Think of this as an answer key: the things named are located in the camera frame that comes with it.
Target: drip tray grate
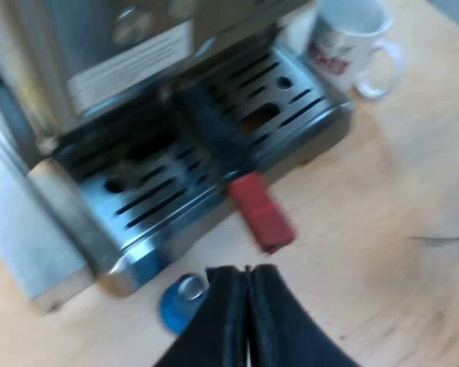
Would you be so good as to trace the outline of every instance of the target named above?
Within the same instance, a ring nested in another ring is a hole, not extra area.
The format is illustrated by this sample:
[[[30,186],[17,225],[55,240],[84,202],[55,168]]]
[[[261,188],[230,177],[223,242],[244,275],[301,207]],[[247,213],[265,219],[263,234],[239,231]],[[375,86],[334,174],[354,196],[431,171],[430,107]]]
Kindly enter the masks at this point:
[[[172,117],[159,120],[121,138],[112,138],[111,129],[95,132],[77,143],[77,158],[62,159],[119,249],[152,235],[216,189],[200,149],[174,133]]]

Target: wooden table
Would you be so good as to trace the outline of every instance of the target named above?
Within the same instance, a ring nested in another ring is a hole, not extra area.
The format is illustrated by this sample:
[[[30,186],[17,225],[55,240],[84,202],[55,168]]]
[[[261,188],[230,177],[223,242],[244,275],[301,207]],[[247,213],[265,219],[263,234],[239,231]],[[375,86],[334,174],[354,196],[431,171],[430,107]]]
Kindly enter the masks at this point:
[[[272,191],[298,241],[268,258],[234,214],[131,297],[91,287],[37,315],[0,262],[0,366],[147,366],[174,340],[163,290],[206,266],[276,263],[310,315],[365,366],[459,366],[459,27],[424,0],[389,0],[409,62],[353,131]]]

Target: metal side panel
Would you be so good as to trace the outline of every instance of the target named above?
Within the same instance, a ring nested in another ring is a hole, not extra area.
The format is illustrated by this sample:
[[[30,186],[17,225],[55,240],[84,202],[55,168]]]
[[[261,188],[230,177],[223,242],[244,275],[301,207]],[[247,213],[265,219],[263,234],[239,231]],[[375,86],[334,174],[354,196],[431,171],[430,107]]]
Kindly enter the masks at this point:
[[[0,256],[43,312],[93,283],[83,256],[39,204],[27,179],[1,155]]]

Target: sticker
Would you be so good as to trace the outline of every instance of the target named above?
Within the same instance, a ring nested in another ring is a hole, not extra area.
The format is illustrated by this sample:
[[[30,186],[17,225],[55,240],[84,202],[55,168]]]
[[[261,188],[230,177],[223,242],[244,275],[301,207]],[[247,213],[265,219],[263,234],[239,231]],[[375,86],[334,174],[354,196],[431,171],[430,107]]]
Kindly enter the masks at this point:
[[[186,21],[68,81],[80,114],[192,54],[192,21]]]

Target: black object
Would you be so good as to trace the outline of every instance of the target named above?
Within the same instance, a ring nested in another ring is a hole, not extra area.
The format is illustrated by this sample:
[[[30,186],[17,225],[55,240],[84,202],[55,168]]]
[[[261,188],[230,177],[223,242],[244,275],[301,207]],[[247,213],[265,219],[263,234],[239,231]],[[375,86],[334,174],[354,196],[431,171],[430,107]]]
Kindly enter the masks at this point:
[[[260,248],[273,254],[289,245],[295,231],[268,194],[236,125],[227,121],[198,85],[182,89],[174,101],[209,149],[227,193]]]
[[[245,275],[226,266],[208,269],[206,300],[157,367],[246,367]]]
[[[210,269],[207,299],[159,367],[357,367],[313,322],[274,265]]]
[[[358,366],[309,318],[274,265],[247,277],[252,366]]]

